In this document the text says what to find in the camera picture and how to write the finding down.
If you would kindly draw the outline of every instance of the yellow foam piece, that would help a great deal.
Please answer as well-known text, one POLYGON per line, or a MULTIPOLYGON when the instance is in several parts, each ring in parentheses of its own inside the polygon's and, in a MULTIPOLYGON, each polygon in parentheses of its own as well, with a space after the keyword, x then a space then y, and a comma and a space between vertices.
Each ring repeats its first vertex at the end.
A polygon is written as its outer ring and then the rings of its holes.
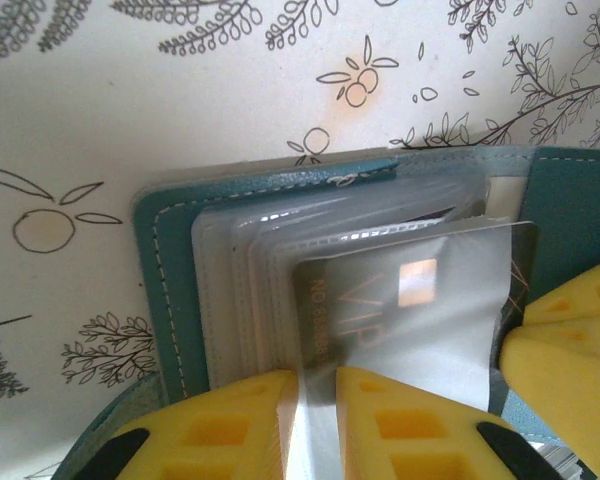
POLYGON ((500 369, 600 477, 600 317, 514 329, 505 338, 500 369))
POLYGON ((150 413, 117 435, 150 435, 118 480, 282 480, 297 405, 295 373, 274 371, 150 413))
POLYGON ((476 425, 500 417, 354 367, 337 372, 345 480, 514 480, 476 425))
POLYGON ((527 306, 524 324, 600 316, 600 265, 527 306))

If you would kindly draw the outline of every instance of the teal leather wallet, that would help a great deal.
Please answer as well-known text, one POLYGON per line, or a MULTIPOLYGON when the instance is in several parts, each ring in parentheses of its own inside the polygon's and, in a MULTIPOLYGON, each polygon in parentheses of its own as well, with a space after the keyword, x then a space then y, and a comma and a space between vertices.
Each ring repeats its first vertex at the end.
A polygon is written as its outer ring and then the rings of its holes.
MULTIPOLYGON (((476 164, 491 177, 528 179, 520 219, 540 229, 531 299, 600 263, 600 150, 472 147, 388 152, 372 160, 148 193, 136 205, 134 222, 161 369, 130 387, 90 425, 53 478, 71 478, 129 420, 209 389, 190 237, 202 208, 396 175, 460 173, 476 164)), ((523 436, 560 443, 519 397, 505 395, 502 416, 523 436)))

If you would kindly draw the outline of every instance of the teal leather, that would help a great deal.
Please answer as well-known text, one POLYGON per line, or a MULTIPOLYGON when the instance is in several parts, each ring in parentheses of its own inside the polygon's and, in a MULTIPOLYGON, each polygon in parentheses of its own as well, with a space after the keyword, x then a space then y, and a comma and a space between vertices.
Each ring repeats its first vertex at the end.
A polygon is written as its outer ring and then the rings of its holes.
MULTIPOLYGON (((161 375, 138 382, 94 420, 53 479, 70 479, 124 423, 208 390, 190 239, 191 224, 203 207, 292 189, 335 188, 334 177, 382 181, 394 175, 459 173, 475 165, 490 176, 529 177, 521 219, 534 221, 541 232, 532 298, 600 263, 600 150, 472 147, 401 152, 373 161, 218 179, 145 196, 136 206, 135 228, 161 375)), ((502 416, 531 441, 561 443, 512 392, 502 416)))

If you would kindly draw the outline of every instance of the yellow foam clamp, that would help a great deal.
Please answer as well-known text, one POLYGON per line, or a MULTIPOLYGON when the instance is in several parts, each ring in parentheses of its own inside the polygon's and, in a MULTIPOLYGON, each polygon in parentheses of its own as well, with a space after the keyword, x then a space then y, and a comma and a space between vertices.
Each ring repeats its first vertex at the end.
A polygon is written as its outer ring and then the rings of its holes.
POLYGON ((600 266, 528 307, 524 325, 505 338, 500 369, 600 476, 600 266))
POLYGON ((274 371, 184 400, 118 432, 149 436, 118 480, 284 478, 297 405, 295 373, 274 371))
POLYGON ((600 316, 600 265, 527 306, 524 324, 600 316))
POLYGON ((476 429, 488 422, 517 436, 500 417, 360 368, 340 367, 336 381, 346 480, 516 478, 476 429))

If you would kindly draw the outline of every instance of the white stitching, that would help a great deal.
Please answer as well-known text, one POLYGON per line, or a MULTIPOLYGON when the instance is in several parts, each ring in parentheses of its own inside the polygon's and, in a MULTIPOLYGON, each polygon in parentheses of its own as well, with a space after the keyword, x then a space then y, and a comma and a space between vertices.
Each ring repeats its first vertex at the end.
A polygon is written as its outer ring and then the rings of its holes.
MULTIPOLYGON (((397 167, 397 165, 389 167, 389 168, 384 168, 382 170, 377 170, 375 172, 372 172, 372 175, 378 175, 380 173, 389 172, 389 171, 395 170, 396 167, 397 167)), ((281 190, 281 188, 284 188, 286 190, 292 190, 292 189, 296 189, 296 188, 304 188, 307 186, 317 186, 317 185, 321 185, 323 183, 326 183, 326 180, 319 181, 319 182, 304 182, 304 183, 299 183, 299 184, 295 184, 295 185, 287 185, 284 187, 275 187, 275 188, 272 188, 269 190, 264 189, 264 190, 249 191, 249 192, 243 192, 243 193, 233 193, 231 195, 227 195, 224 197, 216 197, 216 198, 212 198, 212 199, 205 198, 202 200, 192 200, 190 202, 180 202, 180 203, 176 203, 174 205, 169 205, 169 206, 163 208, 155 215, 155 217, 153 217, 152 230, 153 230, 153 244, 155 246, 154 253, 155 253, 155 257, 156 257, 156 262, 158 264, 158 270, 160 271, 160 282, 162 283, 162 290, 163 290, 164 299, 165 299, 165 303, 166 303, 166 307, 167 307, 167 313, 169 314, 169 325, 171 327, 171 340, 173 341, 173 348, 176 352, 176 360, 178 362, 178 374, 180 376, 180 385, 182 386, 182 394, 184 395, 184 398, 187 398, 189 395, 187 393, 187 388, 186 388, 186 385, 184 382, 184 371, 182 370, 182 358, 180 357, 180 349, 178 347, 178 339, 176 336, 176 326, 173 321, 173 311, 171 309, 171 297, 169 296, 169 288, 167 287, 167 278, 164 273, 164 269, 162 268, 162 261, 160 258, 160 244, 158 241, 158 222, 160 221, 160 216, 169 212, 170 210, 184 207, 187 205, 196 205, 198 203, 207 203, 207 202, 211 202, 211 201, 215 202, 215 201, 221 201, 221 200, 227 200, 227 199, 235 199, 235 198, 250 196, 250 195, 253 195, 254 193, 277 192, 277 191, 281 190)))
MULTIPOLYGON (((491 158, 524 158, 524 159, 529 159, 530 157, 528 155, 491 155, 491 156, 480 156, 480 157, 476 157, 476 156, 450 156, 447 157, 448 160, 464 160, 464 159, 471 159, 471 160, 475 160, 475 159, 483 159, 483 160, 487 160, 487 159, 491 159, 491 158)), ((592 159, 592 158, 588 158, 588 159, 584 159, 584 158, 570 158, 570 157, 538 157, 538 160, 573 160, 576 162, 584 162, 584 161, 588 161, 591 163, 594 163, 596 161, 599 161, 598 159, 592 159)), ((384 173, 384 172, 388 172, 391 170, 395 170, 397 167, 399 167, 399 165, 396 166, 392 166, 389 168, 385 168, 382 170, 378 170, 375 172, 372 172, 372 175, 377 175, 380 173, 384 173)), ((158 269, 160 270, 160 282, 162 283, 162 290, 164 292, 164 298, 165 298, 165 303, 166 303, 166 307, 167 307, 167 312, 169 314, 169 325, 171 326, 171 339, 173 340, 173 348, 176 352, 176 360, 178 362, 178 373, 180 375, 180 384, 182 386, 182 393, 184 395, 184 398, 188 397, 187 394, 187 389, 185 386, 185 382, 184 382, 184 372, 182 370, 182 359, 180 358, 180 349, 178 347, 178 341, 177 341, 177 336, 176 336, 176 327, 175 324, 173 322, 173 312, 171 310, 171 298, 169 296, 169 289, 167 287, 167 279, 164 273, 164 270, 162 268, 162 262, 160 259, 160 246, 159 246, 159 242, 158 242, 158 221, 160 220, 160 216, 167 213, 168 211, 175 209, 175 208, 180 208, 180 207, 184 207, 187 205, 195 205, 198 203, 207 203, 209 201, 221 201, 221 200, 227 200, 227 199, 236 199, 236 198, 240 198, 240 197, 247 197, 250 195, 253 195, 254 193, 270 193, 270 192, 279 192, 282 189, 285 190, 292 190, 292 189, 297 189, 297 188, 304 188, 308 185, 320 185, 322 183, 325 183, 325 181, 320 181, 320 182, 311 182, 311 183, 299 183, 296 185, 286 185, 283 187, 273 187, 271 189, 264 189, 264 190, 257 190, 257 191, 248 191, 248 192, 243 192, 243 193, 233 193, 231 195, 227 195, 225 197, 217 197, 217 198, 213 198, 213 199, 202 199, 202 200, 192 200, 190 202, 179 202, 176 203, 174 205, 169 205, 165 208, 163 208, 162 210, 160 210, 154 217, 153 219, 153 226, 152 226, 152 230, 153 230, 153 242, 155 245, 155 257, 156 257, 156 262, 158 264, 158 269)))

